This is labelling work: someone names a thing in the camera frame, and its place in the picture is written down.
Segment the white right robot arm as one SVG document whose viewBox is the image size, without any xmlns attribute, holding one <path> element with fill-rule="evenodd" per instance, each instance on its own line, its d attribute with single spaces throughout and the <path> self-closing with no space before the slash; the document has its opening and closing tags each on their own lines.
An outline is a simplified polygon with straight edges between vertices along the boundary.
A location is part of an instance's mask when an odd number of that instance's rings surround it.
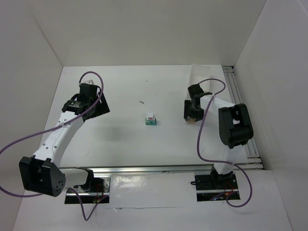
<svg viewBox="0 0 308 231">
<path fill-rule="evenodd" d="M 189 100 L 184 101 L 184 119 L 201 121 L 197 135 L 197 155 L 200 159 L 213 164 L 212 174 L 226 178 L 231 175 L 238 154 L 250 139 L 254 131 L 247 106 L 243 103 L 233 104 L 217 98 L 215 94 L 205 92 L 199 84 L 188 87 Z M 226 146 L 220 160 L 209 160 L 201 157 L 200 139 L 208 113 L 218 118 L 218 134 Z"/>
</svg>

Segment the tan wood block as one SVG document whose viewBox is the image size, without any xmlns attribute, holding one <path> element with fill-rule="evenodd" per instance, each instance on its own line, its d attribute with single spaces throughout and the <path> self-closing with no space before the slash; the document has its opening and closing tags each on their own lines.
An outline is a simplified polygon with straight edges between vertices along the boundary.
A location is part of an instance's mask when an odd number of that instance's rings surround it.
<svg viewBox="0 0 308 231">
<path fill-rule="evenodd" d="M 195 123 L 195 119 L 194 118 L 191 118 L 189 117 L 186 121 L 187 123 Z"/>
</svg>

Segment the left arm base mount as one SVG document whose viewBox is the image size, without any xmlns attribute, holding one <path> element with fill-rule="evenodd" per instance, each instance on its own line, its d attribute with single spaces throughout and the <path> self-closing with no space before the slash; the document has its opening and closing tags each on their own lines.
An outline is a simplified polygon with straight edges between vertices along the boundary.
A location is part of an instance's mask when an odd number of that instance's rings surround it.
<svg viewBox="0 0 308 231">
<path fill-rule="evenodd" d="M 110 201 L 111 177 L 94 177 L 93 180 L 89 189 L 81 186 L 73 186 L 73 189 L 78 193 L 83 204 L 108 204 Z"/>
</svg>

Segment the light green wood block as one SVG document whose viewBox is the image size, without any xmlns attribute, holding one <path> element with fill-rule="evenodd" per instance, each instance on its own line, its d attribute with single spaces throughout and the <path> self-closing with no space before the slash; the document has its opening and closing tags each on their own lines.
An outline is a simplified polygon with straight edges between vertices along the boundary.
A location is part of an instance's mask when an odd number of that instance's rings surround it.
<svg viewBox="0 0 308 231">
<path fill-rule="evenodd" d="M 147 126 L 150 126 L 151 125 L 151 121 L 149 121 L 147 118 L 145 119 L 145 124 L 147 125 Z"/>
</svg>

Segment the dark green wood block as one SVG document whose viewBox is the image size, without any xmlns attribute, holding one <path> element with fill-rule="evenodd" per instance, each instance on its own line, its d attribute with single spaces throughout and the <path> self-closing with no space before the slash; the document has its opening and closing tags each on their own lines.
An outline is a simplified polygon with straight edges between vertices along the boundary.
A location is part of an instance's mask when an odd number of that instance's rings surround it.
<svg viewBox="0 0 308 231">
<path fill-rule="evenodd" d="M 157 120 L 155 118 L 153 121 L 151 121 L 151 126 L 156 126 L 156 125 L 157 125 Z"/>
</svg>

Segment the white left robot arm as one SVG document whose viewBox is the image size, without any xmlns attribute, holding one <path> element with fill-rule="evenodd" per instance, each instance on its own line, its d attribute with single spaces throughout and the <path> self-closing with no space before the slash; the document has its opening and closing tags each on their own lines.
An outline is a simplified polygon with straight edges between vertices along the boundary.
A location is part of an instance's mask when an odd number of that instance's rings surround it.
<svg viewBox="0 0 308 231">
<path fill-rule="evenodd" d="M 31 157 L 20 160 L 24 189 L 53 197 L 70 187 L 90 191 L 96 182 L 92 170 L 75 167 L 61 171 L 59 166 L 70 141 L 84 122 L 109 111 L 102 89 L 81 83 L 79 93 L 63 105 L 55 130 Z"/>
</svg>

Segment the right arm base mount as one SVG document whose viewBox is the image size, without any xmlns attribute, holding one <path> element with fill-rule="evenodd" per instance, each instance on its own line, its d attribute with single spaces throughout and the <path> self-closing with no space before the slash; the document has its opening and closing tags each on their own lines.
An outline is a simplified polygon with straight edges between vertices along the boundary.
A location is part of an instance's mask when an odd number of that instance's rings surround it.
<svg viewBox="0 0 308 231">
<path fill-rule="evenodd" d="M 196 189 L 198 202 L 223 201 L 227 196 L 229 196 L 229 200 L 240 199 L 235 174 L 222 181 L 214 181 L 210 175 L 195 175 L 190 184 Z"/>
</svg>

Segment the white plastic bin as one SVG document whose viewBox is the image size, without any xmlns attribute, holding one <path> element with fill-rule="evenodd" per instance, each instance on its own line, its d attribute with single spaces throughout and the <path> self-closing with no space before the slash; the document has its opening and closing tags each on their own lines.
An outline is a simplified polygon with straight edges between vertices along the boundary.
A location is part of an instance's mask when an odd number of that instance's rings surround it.
<svg viewBox="0 0 308 231">
<path fill-rule="evenodd" d="M 211 77 L 210 66 L 192 64 L 188 87 L 190 87 L 193 84 L 198 84 L 202 80 L 209 79 L 210 77 Z M 210 91 L 210 81 L 205 81 L 200 83 L 200 87 L 203 89 L 203 91 Z"/>
</svg>

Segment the white lettered wood block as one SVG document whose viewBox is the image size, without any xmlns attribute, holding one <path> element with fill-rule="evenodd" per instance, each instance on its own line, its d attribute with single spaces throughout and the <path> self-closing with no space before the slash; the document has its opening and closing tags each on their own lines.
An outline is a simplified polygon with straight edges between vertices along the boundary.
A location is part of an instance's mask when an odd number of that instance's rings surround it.
<svg viewBox="0 0 308 231">
<path fill-rule="evenodd" d="M 154 120 L 154 114 L 152 112 L 149 112 L 147 115 L 148 120 Z"/>
</svg>

